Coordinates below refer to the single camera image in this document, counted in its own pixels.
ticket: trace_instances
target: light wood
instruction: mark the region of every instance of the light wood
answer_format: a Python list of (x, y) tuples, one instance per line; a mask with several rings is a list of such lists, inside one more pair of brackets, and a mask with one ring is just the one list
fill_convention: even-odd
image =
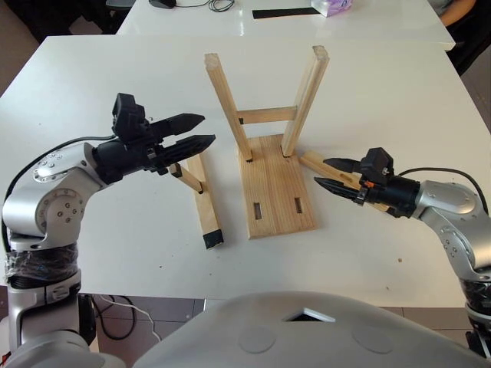
[(222, 105), (223, 112), (229, 121), (230, 129), (232, 129), (233, 136), (236, 138), (239, 150), (244, 159), (249, 161), (252, 159), (251, 149), (247, 142), (246, 133), (240, 125), (236, 103), (233, 100), (232, 92), (223, 73), (218, 54), (205, 54), (205, 65), (209, 79), (212, 81), (216, 95)]
[(201, 194), (194, 192), (194, 199), (196, 200), (199, 222), (203, 230), (203, 240), (206, 248), (210, 249), (223, 242), (223, 235), (213, 202), (212, 190), (203, 164), (203, 153), (187, 159), (187, 167), (189, 172), (199, 180), (203, 188), (203, 193)]
[(239, 119), (242, 119), (242, 124), (293, 120), (295, 119), (296, 114), (296, 106), (237, 111), (237, 116), (239, 117)]
[[(283, 157), (282, 137), (280, 134), (250, 138), (254, 156), (250, 163), (239, 153), (249, 238), (316, 228), (298, 157), (295, 152), (290, 157)], [(298, 213), (298, 201), (302, 213)], [(257, 203), (261, 212), (259, 219), (256, 219)]]
[[(324, 163), (324, 157), (320, 153), (307, 151), (299, 160), (302, 165), (307, 166), (309, 169), (327, 179), (343, 182), (346, 186), (356, 190), (359, 190), (361, 187), (359, 183), (360, 176), (349, 172), (343, 172)], [(370, 205), (382, 212), (386, 212), (389, 208), (387, 205), (382, 205), (380, 203), (370, 203)]]
[(282, 151), (285, 157), (293, 154), (312, 102), (314, 102), (315, 94), (324, 76), (325, 68), (328, 66), (329, 56), (324, 46), (314, 46), (313, 49), (312, 63), (305, 70), (295, 98), (295, 106), (297, 107), (295, 119), (288, 122), (283, 136)]
[(196, 190), (198, 193), (203, 192), (201, 182), (191, 174), (191, 172), (184, 169), (179, 163), (173, 163), (169, 166), (169, 173), (178, 178), (181, 182), (189, 186), (191, 189)]

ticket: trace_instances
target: wooden stick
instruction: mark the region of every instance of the wooden stick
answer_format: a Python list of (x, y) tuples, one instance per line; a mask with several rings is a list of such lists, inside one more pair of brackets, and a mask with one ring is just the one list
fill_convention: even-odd
[(191, 174), (191, 172), (184, 169), (179, 163), (173, 163), (169, 166), (169, 173), (178, 178), (181, 182), (189, 186), (191, 189), (196, 190), (199, 194), (203, 193), (203, 187), (201, 182)]
[(284, 157), (292, 155), (302, 131), (308, 111), (314, 102), (315, 94), (324, 76), (325, 68), (328, 66), (329, 56), (324, 46), (314, 46), (314, 57), (311, 66), (305, 70), (304, 77), (295, 98), (297, 114), (293, 120), (288, 122), (282, 140), (282, 151)]
[(187, 159), (187, 167), (189, 172), (199, 180), (203, 187), (202, 194), (196, 191), (194, 192), (194, 199), (196, 200), (199, 222), (203, 230), (203, 240), (205, 241), (206, 249), (210, 249), (215, 245), (223, 243), (223, 234), (213, 204), (212, 191), (208, 178), (206, 177), (203, 154), (200, 153)]
[(218, 54), (205, 54), (205, 65), (240, 152), (245, 160), (250, 161), (252, 160), (251, 148), (249, 147), (249, 142), (247, 142), (244, 128), (240, 125), (236, 103), (233, 100), (232, 92), (230, 92), (229, 84), (223, 73)]
[[(349, 172), (346, 173), (344, 171), (335, 169), (327, 163), (323, 163), (324, 157), (317, 152), (307, 151), (302, 157), (300, 157), (299, 160), (302, 165), (307, 166), (309, 169), (315, 171), (321, 176), (324, 176), (325, 178), (343, 182), (343, 184), (349, 186), (352, 189), (359, 190), (361, 187), (359, 183), (359, 176)], [(389, 208), (388, 205), (382, 205), (380, 203), (369, 204), (382, 212), (386, 212)]]
[(272, 109), (237, 111), (242, 124), (267, 123), (269, 121), (287, 121), (295, 119), (297, 107), (275, 107)]

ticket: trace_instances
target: black tape wrap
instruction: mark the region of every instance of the black tape wrap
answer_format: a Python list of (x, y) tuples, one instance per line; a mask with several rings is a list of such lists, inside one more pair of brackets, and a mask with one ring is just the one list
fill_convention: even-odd
[(477, 313), (491, 315), (491, 281), (460, 280), (467, 303)]
[(16, 289), (47, 286), (77, 273), (77, 257), (77, 244), (42, 251), (11, 251), (5, 260), (5, 277)]

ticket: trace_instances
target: white cable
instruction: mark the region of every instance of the white cable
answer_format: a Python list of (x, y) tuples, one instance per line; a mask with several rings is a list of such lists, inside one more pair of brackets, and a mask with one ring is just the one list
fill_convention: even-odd
[(139, 311), (140, 313), (142, 314), (145, 314), (149, 321), (151, 322), (152, 324), (152, 335), (155, 336), (155, 338), (160, 342), (162, 341), (162, 337), (159, 336), (159, 334), (157, 332), (155, 332), (155, 322), (153, 322), (153, 319), (152, 317), (148, 314), (148, 312), (144, 311), (143, 309), (140, 309), (139, 307), (136, 307), (134, 305), (131, 305), (131, 304), (123, 304), (123, 303), (117, 303), (116, 301), (110, 301), (109, 299), (106, 299), (105, 297), (103, 297), (102, 295), (99, 295), (99, 297), (105, 301), (106, 303), (109, 303), (109, 304), (114, 304), (114, 305), (119, 305), (120, 307), (129, 307), (129, 308), (133, 308), (134, 310), (136, 311)]

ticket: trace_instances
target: white table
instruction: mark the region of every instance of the white table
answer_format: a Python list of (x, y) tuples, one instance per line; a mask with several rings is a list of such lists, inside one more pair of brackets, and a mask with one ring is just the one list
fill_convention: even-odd
[[(180, 5), (203, 0), (178, 0)], [(305, 8), (310, 0), (237, 0), (223, 13), (201, 8), (161, 9), (137, 0), (119, 35), (272, 36), (361, 41), (424, 41), (455, 45), (427, 0), (354, 0), (351, 8), (322, 15), (253, 19), (252, 10)]]
[[(397, 220), (336, 197), (306, 168), (319, 229), (247, 240), (236, 145), (203, 54), (220, 54), (239, 109), (288, 106), (311, 57), (310, 43), (49, 38), (0, 99), (0, 190), (40, 152), (73, 137), (109, 134), (116, 93), (134, 94), (148, 117), (206, 116), (194, 133), (217, 136), (206, 151), (206, 165), (226, 243), (205, 250), (191, 189), (170, 175), (135, 173), (96, 194), (87, 207), (79, 241), (83, 291), (212, 299), (256, 291), (321, 291), (384, 306), (461, 307), (459, 283), (424, 223)], [(326, 157), (360, 159), (368, 148), (382, 146), (397, 171), (464, 169), (489, 198), (491, 138), (441, 48), (322, 44), (331, 62), (300, 136), (300, 153), (311, 149)], [(249, 136), (281, 133), (284, 126), (256, 124), (246, 131)], [(453, 176), (414, 178), (450, 181)]]

